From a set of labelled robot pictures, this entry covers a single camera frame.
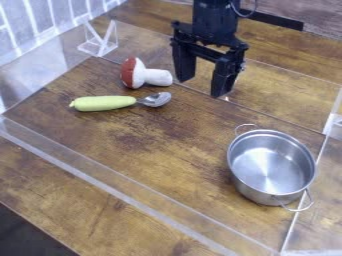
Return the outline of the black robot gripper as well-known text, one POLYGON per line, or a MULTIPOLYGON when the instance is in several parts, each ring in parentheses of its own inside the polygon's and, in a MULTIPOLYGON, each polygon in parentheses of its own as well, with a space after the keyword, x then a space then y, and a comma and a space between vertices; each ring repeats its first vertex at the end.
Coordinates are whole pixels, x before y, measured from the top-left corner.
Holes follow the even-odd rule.
POLYGON ((240 0, 194 0, 192 22, 171 23, 172 59, 176 78, 194 78, 196 58, 215 64, 211 96, 220 97, 232 90, 248 45, 236 36, 240 0))

